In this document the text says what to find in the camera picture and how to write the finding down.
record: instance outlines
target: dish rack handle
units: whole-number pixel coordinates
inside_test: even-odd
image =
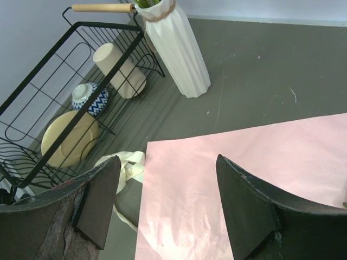
[[[134,4],[73,4],[75,12],[135,12]]]

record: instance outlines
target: plate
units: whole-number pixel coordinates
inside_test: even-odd
[[[48,127],[41,143],[42,155],[48,151],[77,113],[78,110],[62,114]],[[47,163],[53,167],[68,167],[79,163],[95,146],[98,136],[98,123],[88,113],[84,114]]]

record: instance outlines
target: dish rack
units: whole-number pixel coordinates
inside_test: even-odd
[[[69,30],[0,107],[0,181],[6,179],[12,186],[12,193],[28,185],[50,189],[92,168],[91,163],[95,163],[97,156],[104,155],[103,151],[117,137],[114,127],[124,112],[133,102],[145,97],[146,89],[151,87],[151,75],[158,73],[165,76],[136,22],[136,14],[133,15],[134,25],[101,22],[71,24],[65,15],[70,9],[62,14],[70,24]],[[114,43],[123,55],[105,76],[93,66],[92,56],[98,47],[108,42]],[[145,89],[131,99],[123,99],[110,84],[126,60],[145,74],[147,81]],[[128,81],[128,76],[123,76],[124,82]],[[71,92],[78,84],[86,82],[95,82],[99,86],[42,155],[43,133],[57,117],[73,110]],[[97,144],[76,165],[48,165],[47,161],[105,88],[109,92],[108,105],[103,113],[94,118],[100,128]]]

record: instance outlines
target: white wall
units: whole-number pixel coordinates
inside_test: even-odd
[[[344,25],[346,0],[177,0],[190,17]]]
[[[104,0],[2,0],[0,1],[0,103],[13,92],[13,90],[21,83],[27,74],[34,68],[47,51],[56,43],[56,41],[68,30],[68,23],[62,18],[61,13],[66,7],[75,3],[103,3]],[[106,2],[117,3],[118,0]],[[75,13],[71,10],[67,16],[72,22],[76,21],[98,21],[98,22],[113,22],[113,23],[128,23],[129,17],[126,14],[92,14],[92,13]],[[74,46],[74,39],[67,44]],[[64,55],[69,51],[60,50],[60,54]],[[76,66],[80,63],[78,60],[79,53],[74,55],[72,63]],[[59,59],[55,58],[50,64],[45,67],[45,70],[35,78],[35,83],[40,86],[48,77],[49,73],[56,68]],[[55,95],[57,91],[66,83],[66,79],[71,77],[70,74],[61,71],[51,81],[46,84],[46,92],[50,95]],[[16,103],[0,117],[0,121],[9,123],[14,118],[16,113],[23,107],[26,101],[32,97],[33,87],[28,87]],[[63,102],[70,93],[65,93],[60,97]],[[25,113],[16,121],[15,126],[22,131],[27,131],[33,122],[37,119],[40,111],[46,108],[49,98],[40,94],[36,97],[35,102],[25,109]],[[47,119],[52,116],[57,109],[57,106],[50,108],[50,113],[40,122],[39,128],[31,131],[31,135],[37,134],[47,123]],[[0,123],[0,136],[4,136],[5,126]],[[11,132],[12,135],[21,136],[20,133]],[[21,141],[21,145],[27,146],[32,142],[30,139]]]

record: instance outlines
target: pink cloth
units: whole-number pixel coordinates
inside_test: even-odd
[[[335,207],[345,201],[347,114],[150,142],[136,260],[233,259],[218,154],[303,198]]]

